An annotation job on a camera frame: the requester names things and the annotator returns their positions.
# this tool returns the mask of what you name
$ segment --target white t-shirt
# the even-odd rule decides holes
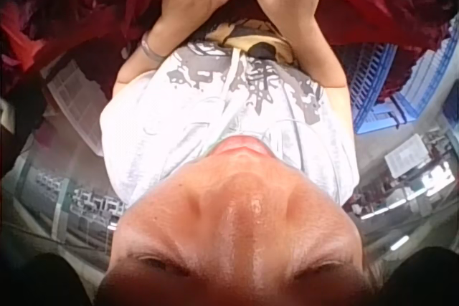
[[[359,182],[353,138],[321,86],[211,42],[189,43],[132,81],[100,126],[108,176],[129,206],[231,135],[261,139],[341,205]]]

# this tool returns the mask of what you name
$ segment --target wrist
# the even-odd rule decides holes
[[[286,37],[293,50],[313,49],[323,38],[321,28],[317,21],[305,21],[298,25],[294,34]]]
[[[186,38],[180,29],[175,29],[162,18],[158,19],[148,33],[147,42],[150,49],[162,57],[170,55]]]

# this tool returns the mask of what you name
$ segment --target red fabric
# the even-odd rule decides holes
[[[97,82],[108,100],[112,97],[118,71],[125,62],[121,56],[125,45],[126,40],[118,31],[102,39],[91,39],[69,52],[86,78]]]
[[[457,12],[457,3],[321,0],[316,16],[331,44],[389,42],[437,49],[448,34],[447,22]],[[122,30],[126,40],[138,39],[160,12],[161,0],[11,0],[1,9],[1,27],[22,69],[28,71],[109,33]],[[231,0],[209,23],[239,18],[266,19],[256,0]]]
[[[385,99],[404,87],[411,77],[413,67],[424,53],[425,49],[417,47],[405,47],[397,50],[384,83],[384,89],[379,94],[377,102],[384,102]]]

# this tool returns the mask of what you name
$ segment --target skin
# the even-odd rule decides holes
[[[363,289],[349,217],[301,172],[241,145],[186,164],[126,212],[100,298],[346,305]]]
[[[148,45],[167,56],[227,1],[164,0]],[[258,2],[352,135],[346,78],[314,19],[318,0]],[[158,66],[138,49],[114,96]],[[224,140],[123,215],[96,305],[354,305],[365,293],[361,238],[340,206],[266,148],[230,140],[233,149]]]

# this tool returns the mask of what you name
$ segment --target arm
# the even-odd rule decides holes
[[[319,0],[257,0],[290,42],[301,69],[325,88],[333,111],[354,136],[346,75],[315,19]]]
[[[301,69],[324,87],[333,111],[353,138],[351,96],[346,74],[317,23],[304,28],[304,33],[298,35],[298,41],[291,41],[291,44]]]
[[[150,49],[162,57],[170,55],[181,44],[181,41],[178,42],[178,39],[169,32],[168,27],[161,21],[154,24],[153,29],[148,33],[147,42]],[[137,76],[151,70],[157,70],[160,65],[161,63],[147,57],[143,50],[138,47],[120,68],[113,87],[113,97]]]
[[[190,34],[229,0],[163,0],[162,14],[148,34],[151,51],[170,55]],[[144,72],[157,70],[160,63],[149,59],[139,47],[118,72],[113,97]]]

